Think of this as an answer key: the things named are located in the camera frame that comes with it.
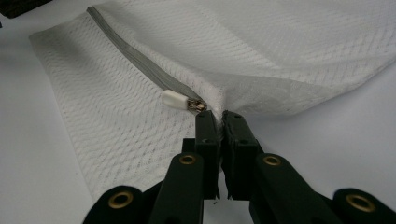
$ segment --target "metal grommet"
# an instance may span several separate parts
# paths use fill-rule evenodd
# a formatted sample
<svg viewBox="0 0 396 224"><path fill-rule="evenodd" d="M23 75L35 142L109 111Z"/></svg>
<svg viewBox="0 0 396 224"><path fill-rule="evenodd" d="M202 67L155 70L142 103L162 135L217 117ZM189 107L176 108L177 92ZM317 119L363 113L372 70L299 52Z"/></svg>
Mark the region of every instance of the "metal grommet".
<svg viewBox="0 0 396 224"><path fill-rule="evenodd" d="M278 157L275 156L266 156L262 160L268 165L272 165L272 166L278 166L282 162Z"/></svg>
<svg viewBox="0 0 396 224"><path fill-rule="evenodd" d="M134 195L131 191L120 191L111 196L111 198L108 200L108 206L114 209L120 209L130 204L133 199Z"/></svg>
<svg viewBox="0 0 396 224"><path fill-rule="evenodd" d="M197 159L192 155L185 155L180 157L179 161L181 164L191 165L194 164L197 161Z"/></svg>
<svg viewBox="0 0 396 224"><path fill-rule="evenodd" d="M354 208L359 209L363 212L371 213L375 211L375 205L367 198L360 196L359 194L348 194L346 201Z"/></svg>

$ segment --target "white background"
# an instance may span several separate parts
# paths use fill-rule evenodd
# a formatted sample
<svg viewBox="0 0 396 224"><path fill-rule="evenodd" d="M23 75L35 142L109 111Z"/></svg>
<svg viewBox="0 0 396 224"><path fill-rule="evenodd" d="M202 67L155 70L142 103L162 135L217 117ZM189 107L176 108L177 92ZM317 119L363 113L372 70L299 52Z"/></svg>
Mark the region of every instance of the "white background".
<svg viewBox="0 0 396 224"><path fill-rule="evenodd" d="M0 16L0 224L81 223L93 205L49 78L28 36L105 0L55 0L16 19ZM372 193L396 209L396 64L359 89L297 116L247 116L267 152L290 161L328 197ZM248 204L205 202L204 223L251 223Z"/></svg>

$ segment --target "zipper slider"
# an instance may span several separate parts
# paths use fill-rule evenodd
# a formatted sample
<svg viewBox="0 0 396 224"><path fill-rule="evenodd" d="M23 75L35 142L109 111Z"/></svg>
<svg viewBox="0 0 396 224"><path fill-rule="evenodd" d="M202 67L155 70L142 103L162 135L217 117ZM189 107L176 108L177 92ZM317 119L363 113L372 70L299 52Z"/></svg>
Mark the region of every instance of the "zipper slider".
<svg viewBox="0 0 396 224"><path fill-rule="evenodd" d="M207 109L207 105L203 100L192 99L175 91L163 91L161 98L165 105L175 109L190 110L198 113Z"/></svg>

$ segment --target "white mesh fabric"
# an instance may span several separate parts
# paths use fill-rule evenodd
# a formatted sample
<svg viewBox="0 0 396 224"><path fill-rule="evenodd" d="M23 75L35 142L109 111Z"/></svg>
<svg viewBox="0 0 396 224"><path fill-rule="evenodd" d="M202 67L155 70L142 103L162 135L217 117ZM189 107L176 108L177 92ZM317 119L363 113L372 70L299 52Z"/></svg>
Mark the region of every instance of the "white mesh fabric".
<svg viewBox="0 0 396 224"><path fill-rule="evenodd" d="M213 108L294 114L396 57L394 0L119 1L106 22ZM32 36L93 198L163 178L193 115L166 108L87 14Z"/></svg>
<svg viewBox="0 0 396 224"><path fill-rule="evenodd" d="M31 37L46 67L92 197L163 180L194 116L161 103L155 84L107 40L88 14Z"/></svg>
<svg viewBox="0 0 396 224"><path fill-rule="evenodd" d="M396 55L393 0L122 1L110 26L215 111L295 114Z"/></svg>

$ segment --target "zipper pull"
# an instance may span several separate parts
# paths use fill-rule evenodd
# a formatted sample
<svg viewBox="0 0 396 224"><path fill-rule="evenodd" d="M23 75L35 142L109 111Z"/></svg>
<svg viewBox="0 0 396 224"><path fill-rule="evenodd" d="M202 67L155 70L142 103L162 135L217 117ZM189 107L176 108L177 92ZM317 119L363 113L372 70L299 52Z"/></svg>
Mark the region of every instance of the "zipper pull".
<svg viewBox="0 0 396 224"><path fill-rule="evenodd" d="M207 106L203 100L191 99L175 91L163 91L163 103L169 107L182 110L190 110L192 112L205 111Z"/></svg>

